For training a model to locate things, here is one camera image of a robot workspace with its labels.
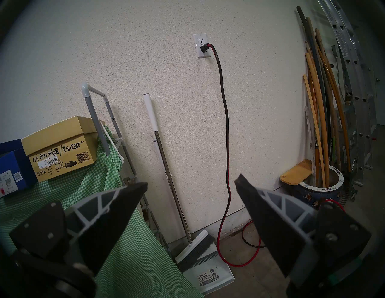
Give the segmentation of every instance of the shoe box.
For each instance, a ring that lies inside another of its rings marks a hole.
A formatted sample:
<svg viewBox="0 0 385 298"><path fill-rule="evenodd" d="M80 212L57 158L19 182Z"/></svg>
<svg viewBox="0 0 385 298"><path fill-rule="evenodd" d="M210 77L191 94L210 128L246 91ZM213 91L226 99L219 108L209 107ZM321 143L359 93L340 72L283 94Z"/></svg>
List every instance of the shoe box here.
<svg viewBox="0 0 385 298"><path fill-rule="evenodd" d="M35 172L23 150L21 139L0 144L0 198L33 186Z"/></svg>
<svg viewBox="0 0 385 298"><path fill-rule="evenodd" d="M97 137L91 118L74 116L26 136L22 144L42 182L95 163Z"/></svg>

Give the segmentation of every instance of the green gingham cloth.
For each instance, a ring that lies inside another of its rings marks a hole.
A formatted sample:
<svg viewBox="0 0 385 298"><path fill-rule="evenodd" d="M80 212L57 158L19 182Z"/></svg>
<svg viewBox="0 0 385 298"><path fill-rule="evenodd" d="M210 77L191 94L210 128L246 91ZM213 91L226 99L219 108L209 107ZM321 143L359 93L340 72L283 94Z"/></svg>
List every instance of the green gingham cloth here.
<svg viewBox="0 0 385 298"><path fill-rule="evenodd" d="M60 201L66 209L93 193L122 186L122 162L109 145L111 154L106 156L99 142L97 161L91 166L0 199L0 240L6 251L15 250L8 233L45 204ZM95 281L97 297L203 297L180 273L137 210Z"/></svg>

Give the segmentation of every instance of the textured wall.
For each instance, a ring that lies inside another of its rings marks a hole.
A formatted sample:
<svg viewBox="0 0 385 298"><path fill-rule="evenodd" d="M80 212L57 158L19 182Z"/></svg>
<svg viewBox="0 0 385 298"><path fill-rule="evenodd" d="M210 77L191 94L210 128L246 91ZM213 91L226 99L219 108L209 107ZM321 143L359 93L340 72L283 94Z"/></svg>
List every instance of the textured wall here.
<svg viewBox="0 0 385 298"><path fill-rule="evenodd" d="M243 207L242 173L274 189L305 155L306 71L296 6L334 36L317 1L32 2L0 48L0 141L24 137L74 115L89 116L80 83L110 100L140 180L168 241L183 230L152 145L142 94L149 92L191 231L223 215L225 118L215 59L197 59L193 33L219 53L230 117L232 213ZM100 119L112 128L100 97Z"/></svg>

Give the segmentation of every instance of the outlet cover plate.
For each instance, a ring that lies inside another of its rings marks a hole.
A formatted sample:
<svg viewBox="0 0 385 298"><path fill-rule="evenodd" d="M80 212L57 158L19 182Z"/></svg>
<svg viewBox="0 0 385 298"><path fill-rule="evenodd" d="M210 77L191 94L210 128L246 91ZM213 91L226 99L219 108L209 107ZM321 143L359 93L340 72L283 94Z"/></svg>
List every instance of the outlet cover plate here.
<svg viewBox="0 0 385 298"><path fill-rule="evenodd" d="M204 53L201 51L201 46L208 43L206 33L193 34L192 36L194 37L195 48L196 53L198 54L198 58L211 57L209 50Z"/></svg>

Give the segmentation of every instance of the blue ceramic pot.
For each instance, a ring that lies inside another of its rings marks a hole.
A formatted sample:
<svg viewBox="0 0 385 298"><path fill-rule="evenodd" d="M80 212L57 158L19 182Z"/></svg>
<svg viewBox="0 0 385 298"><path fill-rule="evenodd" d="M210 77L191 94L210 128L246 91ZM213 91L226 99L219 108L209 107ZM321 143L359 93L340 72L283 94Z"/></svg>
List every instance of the blue ceramic pot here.
<svg viewBox="0 0 385 298"><path fill-rule="evenodd" d="M318 209L320 201L332 199L339 201L342 196L343 175L333 166L329 166L329 184L327 188L309 185L311 176L292 188L292 196Z"/></svg>

